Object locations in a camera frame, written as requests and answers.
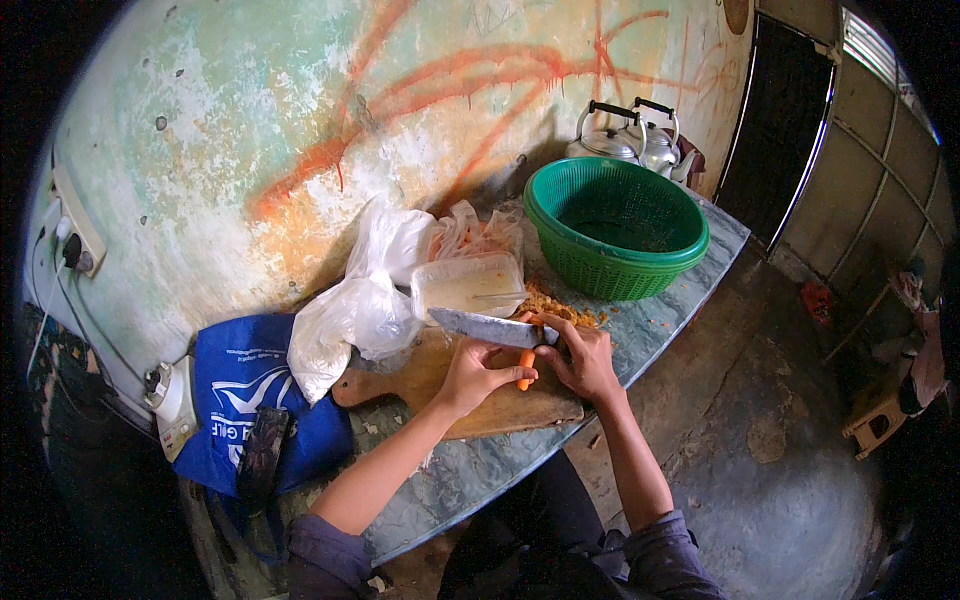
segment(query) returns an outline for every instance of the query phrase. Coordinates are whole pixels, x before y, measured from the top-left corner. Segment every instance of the concrete floor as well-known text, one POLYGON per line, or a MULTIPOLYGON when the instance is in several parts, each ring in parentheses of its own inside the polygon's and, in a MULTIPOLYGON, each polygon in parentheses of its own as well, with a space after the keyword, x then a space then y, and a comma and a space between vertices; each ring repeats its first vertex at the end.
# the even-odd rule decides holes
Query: concrete floor
MULTIPOLYGON (((629 391, 704 566, 735 598, 854 596, 882 534, 875 463, 840 435, 847 408, 796 286, 747 249, 629 391)), ((627 531, 599 423, 565 450, 608 528, 627 531)), ((381 567, 387 597, 435 597, 462 527, 381 567)))

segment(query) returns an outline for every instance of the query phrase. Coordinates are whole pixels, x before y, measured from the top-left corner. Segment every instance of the kettle lid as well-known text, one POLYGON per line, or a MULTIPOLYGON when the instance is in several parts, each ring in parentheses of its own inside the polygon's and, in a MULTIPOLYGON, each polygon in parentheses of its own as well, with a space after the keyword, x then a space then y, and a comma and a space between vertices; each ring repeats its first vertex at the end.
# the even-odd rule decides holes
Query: kettle lid
MULTIPOLYGON (((635 137, 636 139, 643 139, 643 132, 640 131, 642 125, 631 125, 624 128, 624 131, 630 137, 635 137)), ((652 121, 646 122, 647 129, 647 143, 648 144, 660 144, 661 146, 669 146, 673 139, 666 134, 664 130, 657 127, 657 124, 652 121)))
POLYGON ((598 155, 614 158, 632 158, 636 156, 634 148, 623 140, 614 130, 584 133, 580 142, 585 148, 598 155))

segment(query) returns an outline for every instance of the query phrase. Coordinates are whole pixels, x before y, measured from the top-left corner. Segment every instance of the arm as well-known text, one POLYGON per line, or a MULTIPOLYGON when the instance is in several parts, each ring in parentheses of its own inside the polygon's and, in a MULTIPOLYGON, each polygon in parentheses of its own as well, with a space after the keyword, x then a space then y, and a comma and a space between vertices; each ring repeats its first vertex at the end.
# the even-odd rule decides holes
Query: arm
POLYGON ((638 531, 673 510, 673 496, 660 465, 640 433, 627 392, 612 366, 610 334, 549 314, 543 321, 560 332, 570 348, 567 364, 555 348, 536 352, 557 372, 557 377, 578 396, 592 402, 610 446, 613 476, 632 531, 638 531))
POLYGON ((399 432, 341 473, 309 513, 347 534, 363 533, 450 425, 501 385, 537 378, 532 368, 490 369, 490 359, 499 351, 493 344, 461 340, 436 397, 399 432))
POLYGON ((552 315, 540 317, 564 336, 572 361, 568 364, 547 346, 537 348, 537 354, 567 387, 593 403, 607 435, 616 488, 633 531, 623 548, 630 562, 630 583, 664 599, 725 600, 700 565, 684 515, 673 509, 666 478, 613 373, 610 334, 574 327, 552 315))
POLYGON ((345 470, 291 524, 290 598, 360 598, 370 578, 370 558, 359 535, 373 522, 403 481, 457 419, 493 390, 536 379, 523 367, 493 370, 500 348, 464 338, 444 385, 400 431, 345 470))

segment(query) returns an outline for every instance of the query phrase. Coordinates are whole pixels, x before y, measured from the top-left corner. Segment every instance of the blue sleeve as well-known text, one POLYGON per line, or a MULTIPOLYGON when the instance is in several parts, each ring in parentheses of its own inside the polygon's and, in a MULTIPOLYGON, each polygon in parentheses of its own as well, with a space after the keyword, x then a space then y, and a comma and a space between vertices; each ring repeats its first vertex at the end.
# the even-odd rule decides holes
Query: blue sleeve
POLYGON ((362 538, 345 534, 315 515, 294 519, 289 536, 290 600, 364 597, 372 569, 362 538))
POLYGON ((632 533, 623 549, 631 586, 662 600, 728 600, 700 564, 680 511, 632 533))

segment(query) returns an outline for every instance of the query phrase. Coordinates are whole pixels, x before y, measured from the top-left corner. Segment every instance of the white plastic bag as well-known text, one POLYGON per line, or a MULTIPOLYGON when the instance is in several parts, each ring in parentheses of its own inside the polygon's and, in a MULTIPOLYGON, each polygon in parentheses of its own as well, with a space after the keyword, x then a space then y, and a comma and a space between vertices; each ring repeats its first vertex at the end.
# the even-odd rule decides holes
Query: white plastic bag
POLYGON ((427 262, 472 256, 484 252, 510 252, 523 265, 523 231, 516 212, 495 210, 486 223, 466 200, 450 208, 429 231, 427 262))
POLYGON ((437 224, 429 212, 407 210, 387 250, 386 266, 396 285, 410 287, 410 275, 426 262, 427 232, 437 224))
POLYGON ((287 361, 311 403, 343 374, 351 344, 364 358, 379 360, 410 346, 422 326, 386 266, 405 212, 371 201, 360 218, 344 280, 312 299, 294 319, 287 361))

